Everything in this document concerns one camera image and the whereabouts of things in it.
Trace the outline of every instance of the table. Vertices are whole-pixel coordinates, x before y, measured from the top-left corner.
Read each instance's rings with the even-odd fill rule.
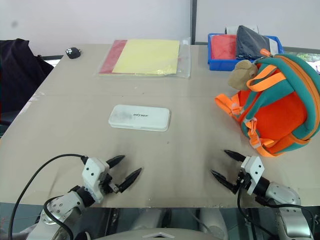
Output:
[[[236,196],[210,174],[215,169],[235,180],[240,163],[223,149],[256,154],[237,123],[214,97],[236,93],[229,72],[209,71],[207,47],[191,46],[191,76],[179,78],[98,76],[110,45],[76,46],[81,57],[66,56],[36,91],[0,145],[0,202],[13,203],[32,174],[64,153],[107,160],[125,154],[111,171],[120,183],[143,167],[124,193],[109,194],[101,207],[235,207]],[[117,104],[165,107],[171,111],[165,132],[112,128]],[[306,206],[320,204],[320,134],[306,147],[277,158],[263,158],[264,177],[294,188]],[[83,183],[82,162],[74,157],[50,163],[35,178],[22,203],[43,204]],[[244,206],[257,206],[247,197]]]

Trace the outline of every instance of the white wall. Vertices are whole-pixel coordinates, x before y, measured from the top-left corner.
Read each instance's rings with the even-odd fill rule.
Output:
[[[283,46],[320,49],[320,0],[197,0],[196,42],[246,24],[258,24]]]
[[[190,0],[0,0],[0,39],[30,40],[35,55],[75,44],[190,37]]]

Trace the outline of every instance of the orange backpack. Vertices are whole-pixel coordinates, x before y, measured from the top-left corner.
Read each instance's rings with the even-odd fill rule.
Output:
[[[216,104],[239,122],[259,154],[275,157],[309,143],[319,130],[320,76],[304,60],[289,54],[258,59],[258,74],[231,99]]]

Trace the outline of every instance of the black cable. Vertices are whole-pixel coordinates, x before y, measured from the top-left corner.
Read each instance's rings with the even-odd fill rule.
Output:
[[[18,200],[16,201],[13,210],[12,210],[12,214],[11,214],[11,218],[10,218],[10,223],[9,223],[9,234],[8,234],[8,240],[13,240],[12,239],[12,230],[13,230],[13,225],[14,225],[14,219],[15,219],[15,215],[16,215],[16,211],[18,208],[18,205],[22,199],[22,197],[24,196],[25,192],[27,191],[28,187],[30,186],[31,182],[35,179],[35,177],[37,176],[37,174],[49,163],[51,163],[52,161],[58,159],[58,158],[62,158],[62,157],[78,157],[78,158],[85,158],[86,156],[83,155],[79,155],[79,154],[74,154],[74,153],[67,153],[67,154],[62,154],[62,155],[58,155],[55,156],[53,158],[51,158],[50,160],[48,160],[46,163],[44,163],[34,174],[33,176],[30,178],[30,180],[28,181],[28,183],[25,185],[24,189],[22,190],[20,196],[18,197]]]
[[[274,208],[274,209],[279,209],[279,208],[297,208],[297,209],[301,209],[301,210],[305,210],[307,211],[310,216],[311,216],[311,233],[312,235],[315,234],[315,227],[316,227],[316,224],[315,224],[315,217],[313,215],[313,213],[307,209],[306,207],[304,206],[301,206],[301,205],[295,205],[295,204],[279,204],[279,205],[273,205],[273,204],[269,204],[269,203],[264,203],[263,204],[264,206],[267,206],[267,207],[270,207],[270,208]]]
[[[74,234],[73,232],[71,231],[71,229],[65,225],[62,221],[59,221],[49,210],[48,210],[48,203],[50,203],[53,199],[56,199],[56,198],[59,198],[61,196],[55,196],[55,197],[52,197],[50,199],[48,199],[44,205],[43,205],[43,210],[45,212],[45,214],[47,214],[47,216],[52,220],[54,221],[56,224],[58,224],[60,227],[62,227],[69,235],[70,237],[70,240],[74,240]]]
[[[273,235],[269,230],[265,229],[263,226],[259,225],[258,223],[255,223],[250,217],[248,217],[241,209],[241,205],[240,205],[240,200],[241,200],[241,194],[242,194],[242,190],[243,190],[243,185],[241,184],[239,187],[239,192],[238,192],[238,197],[237,197],[237,207],[239,212],[241,213],[241,215],[248,220],[248,222],[250,222],[251,224],[253,224],[254,226],[256,226],[257,228],[261,229],[262,231],[264,231],[265,233],[267,233],[268,235],[270,235],[270,237],[274,240],[277,240],[277,237],[275,235]]]

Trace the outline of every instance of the tan plush toy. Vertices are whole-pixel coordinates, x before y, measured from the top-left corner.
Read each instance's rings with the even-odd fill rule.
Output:
[[[228,85],[238,90],[248,90],[247,81],[257,75],[258,68],[249,60],[238,62],[228,80]]]

